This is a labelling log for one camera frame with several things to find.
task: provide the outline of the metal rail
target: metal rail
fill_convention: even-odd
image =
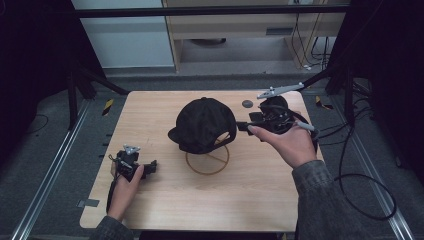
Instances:
[[[81,106],[81,110],[79,113],[79,119],[75,124],[75,127],[72,130],[69,130],[65,136],[65,139],[62,142],[56,156],[50,165],[49,170],[46,173],[46,176],[43,179],[43,182],[39,186],[37,193],[35,194],[31,204],[25,212],[22,220],[19,222],[15,231],[12,234],[13,240],[24,240],[27,239],[32,227],[35,224],[35,221],[38,218],[38,215],[41,212],[41,209],[44,206],[44,203],[49,196],[50,190],[52,189],[57,176],[59,175],[60,169],[62,168],[63,163],[68,156],[69,150],[72,147],[72,144],[75,141],[75,138],[81,129],[81,126],[85,120],[87,115],[87,110],[90,105],[90,101],[84,100]]]
[[[77,18],[158,17],[193,15],[240,15],[240,14],[290,14],[290,13],[346,13],[358,10],[350,4],[331,5],[257,5],[257,6],[210,6],[166,7],[128,9],[84,9],[74,11],[47,11],[57,16]]]
[[[343,104],[336,97],[331,97],[331,99],[334,103],[335,109],[337,110],[338,114],[343,119],[343,121],[346,122],[346,118],[344,117],[344,114],[342,111]],[[380,177],[380,174],[378,173],[377,169],[372,163],[371,158],[367,153],[367,150],[362,144],[361,139],[359,138],[358,134],[355,131],[352,134],[351,140],[355,147],[359,162],[365,174],[374,178],[380,183],[384,184],[383,180]],[[376,184],[372,184],[371,186],[373,188],[374,194],[378,202],[380,203],[381,208],[383,209],[383,212],[387,215],[390,214],[393,209],[393,202],[392,202],[392,199],[390,198],[390,195],[387,192],[382,191],[382,189],[378,187],[378,185]],[[390,218],[388,221],[397,239],[399,240],[415,239],[399,207],[397,208],[395,215],[392,218]]]

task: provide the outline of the black curtain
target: black curtain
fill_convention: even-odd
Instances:
[[[366,8],[346,15],[329,67],[342,59],[355,77],[370,80],[372,106],[396,156],[424,184],[424,4],[421,0],[352,3]],[[335,75],[331,81],[343,87],[344,76]]]
[[[70,58],[105,78],[81,21],[44,14],[70,10],[67,0],[0,0],[1,166],[34,120],[39,101],[67,88]]]

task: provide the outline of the gray floor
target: gray floor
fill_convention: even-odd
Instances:
[[[269,86],[297,84],[314,73],[312,70],[296,69],[288,53],[287,46],[278,38],[270,39],[227,39],[224,44],[210,41],[186,41],[182,55],[182,65],[178,73],[146,73],[131,78],[114,77],[110,81],[128,90],[200,90],[200,89],[266,89]],[[343,118],[336,109],[328,110],[316,106],[316,95],[324,104],[337,107],[340,95],[326,96],[322,80],[303,93],[312,123],[319,129],[339,125]],[[59,175],[34,223],[31,236],[87,237],[91,230],[79,226],[82,208],[79,200],[87,199],[96,177],[102,155],[106,151],[110,134],[113,133],[125,96],[119,96],[109,89],[95,84],[98,94],[93,101],[79,97],[79,106],[88,106],[87,115],[69,149]],[[114,99],[114,105],[107,116],[102,116],[105,102]],[[367,107],[359,102],[357,110]],[[0,178],[0,235],[7,238],[12,234],[27,211],[38,186],[49,170],[63,139],[67,134],[68,106],[66,91],[44,99],[39,104],[37,118],[14,149],[12,164],[1,172]],[[361,221],[375,239],[424,239],[424,188],[413,172],[396,167],[394,155],[382,134],[377,122],[367,111],[357,120],[355,133],[347,147],[343,172],[367,173],[355,143],[358,140],[366,149],[385,185],[393,192],[401,220],[413,233],[413,237],[399,236],[392,221],[375,221],[359,215]],[[347,131],[343,130],[331,137],[320,140],[321,150],[330,171],[336,175]],[[362,179],[345,180],[348,195],[366,212],[383,215],[378,194],[371,185]]]

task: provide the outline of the black baseball cap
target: black baseball cap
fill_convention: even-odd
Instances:
[[[228,137],[218,137],[228,133]],[[180,150],[205,154],[236,138],[237,126],[233,112],[214,98],[202,97],[188,103],[178,114],[176,127],[168,137],[178,143]]]

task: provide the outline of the hand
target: hand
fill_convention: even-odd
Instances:
[[[261,127],[248,126],[248,128],[256,137],[271,144],[292,168],[317,159],[309,132],[297,124],[281,135]]]
[[[115,176],[115,165],[116,163],[112,163],[111,173],[113,176]],[[135,194],[137,193],[141,176],[143,176],[143,171],[144,165],[140,165],[135,171],[131,182],[128,182],[127,179],[123,176],[118,177],[115,189],[113,191],[109,211],[107,213],[109,217],[115,218],[116,220],[122,222],[124,219],[125,211],[131,205]]]

